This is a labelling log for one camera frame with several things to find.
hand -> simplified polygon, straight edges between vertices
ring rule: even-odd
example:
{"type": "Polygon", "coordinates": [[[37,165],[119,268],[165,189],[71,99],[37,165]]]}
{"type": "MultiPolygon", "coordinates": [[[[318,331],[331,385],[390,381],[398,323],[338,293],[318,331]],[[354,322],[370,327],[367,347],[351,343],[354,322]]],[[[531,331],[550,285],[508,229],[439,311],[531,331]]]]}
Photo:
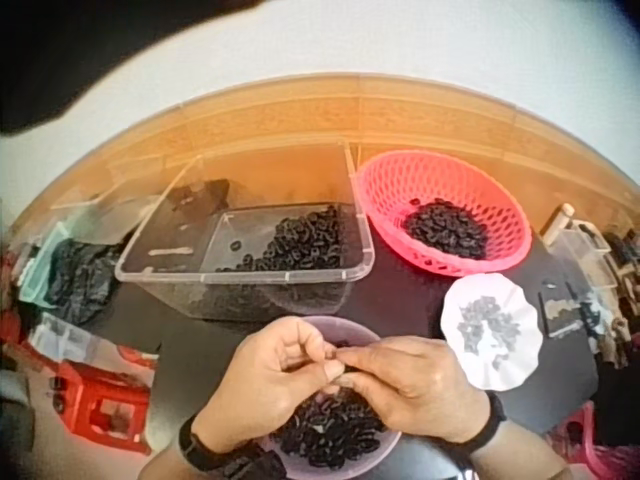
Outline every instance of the hand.
{"type": "Polygon", "coordinates": [[[192,432],[226,453],[284,425],[294,410],[344,372],[335,347],[297,317],[276,320],[238,346],[192,432]]]}
{"type": "Polygon", "coordinates": [[[393,430],[462,443],[489,419],[487,395],[469,384],[443,341],[391,337],[368,347],[339,349],[337,358],[362,371],[346,373],[335,383],[365,397],[393,430]]]}

black plastic bag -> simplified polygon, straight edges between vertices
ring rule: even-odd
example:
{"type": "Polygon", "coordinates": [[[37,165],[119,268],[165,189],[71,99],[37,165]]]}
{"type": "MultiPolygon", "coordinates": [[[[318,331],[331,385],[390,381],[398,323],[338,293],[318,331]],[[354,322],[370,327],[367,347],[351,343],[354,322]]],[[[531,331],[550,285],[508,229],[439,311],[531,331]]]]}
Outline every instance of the black plastic bag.
{"type": "Polygon", "coordinates": [[[82,325],[99,313],[120,284],[115,265],[126,245],[94,245],[67,239],[51,255],[49,290],[45,301],[55,305],[56,316],[82,325]]]}

black watch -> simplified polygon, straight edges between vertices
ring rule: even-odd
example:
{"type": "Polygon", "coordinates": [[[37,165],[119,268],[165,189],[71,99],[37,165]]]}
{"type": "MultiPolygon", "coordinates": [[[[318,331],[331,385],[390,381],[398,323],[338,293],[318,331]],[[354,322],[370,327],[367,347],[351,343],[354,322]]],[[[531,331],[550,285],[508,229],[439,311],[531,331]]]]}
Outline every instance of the black watch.
{"type": "Polygon", "coordinates": [[[495,437],[500,424],[504,422],[507,417],[504,414],[504,408],[502,407],[502,402],[498,398],[498,395],[495,392],[486,392],[489,397],[489,405],[491,408],[491,412],[489,413],[489,420],[482,427],[482,430],[473,437],[471,440],[467,440],[464,443],[455,443],[453,447],[464,455],[471,455],[476,450],[480,450],[487,443],[495,437]]]}
{"type": "Polygon", "coordinates": [[[228,480],[281,480],[286,477],[286,470],[280,458],[274,452],[265,452],[255,442],[225,454],[212,452],[191,431],[195,418],[194,415],[180,428],[178,444],[184,459],[196,470],[204,473],[215,472],[228,480]]]}

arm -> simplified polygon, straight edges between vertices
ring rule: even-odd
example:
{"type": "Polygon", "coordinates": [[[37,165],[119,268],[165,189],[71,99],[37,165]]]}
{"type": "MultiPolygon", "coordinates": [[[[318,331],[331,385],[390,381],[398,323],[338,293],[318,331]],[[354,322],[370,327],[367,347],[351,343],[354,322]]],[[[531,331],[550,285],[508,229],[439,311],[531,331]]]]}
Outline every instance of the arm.
{"type": "MultiPolygon", "coordinates": [[[[344,374],[336,383],[364,396],[391,429],[460,444],[474,438],[489,419],[486,393],[469,384],[445,342],[387,338],[369,347],[340,349],[337,358],[361,371],[344,374]]],[[[550,446],[508,421],[471,461],[483,480],[572,478],[550,446]]]]}
{"type": "MultiPolygon", "coordinates": [[[[334,356],[335,347],[301,319],[286,317],[271,323],[238,346],[220,386],[193,421],[191,433],[209,452],[225,455],[277,430],[298,405],[344,372],[342,362],[330,359],[334,356]]],[[[152,459],[138,480],[267,480],[261,473],[265,457],[241,472],[225,471],[229,477],[212,476],[191,466],[176,443],[152,459]]]]}

person's left hand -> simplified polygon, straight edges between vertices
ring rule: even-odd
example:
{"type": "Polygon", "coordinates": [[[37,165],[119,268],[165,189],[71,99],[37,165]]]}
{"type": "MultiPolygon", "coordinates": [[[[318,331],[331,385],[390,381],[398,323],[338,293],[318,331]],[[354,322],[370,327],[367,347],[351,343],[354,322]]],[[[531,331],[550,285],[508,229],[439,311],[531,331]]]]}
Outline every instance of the person's left hand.
{"type": "Polygon", "coordinates": [[[249,335],[236,349],[220,386],[196,416],[192,432],[216,453],[267,435],[342,375],[335,347],[311,324],[284,317],[249,335]]]}

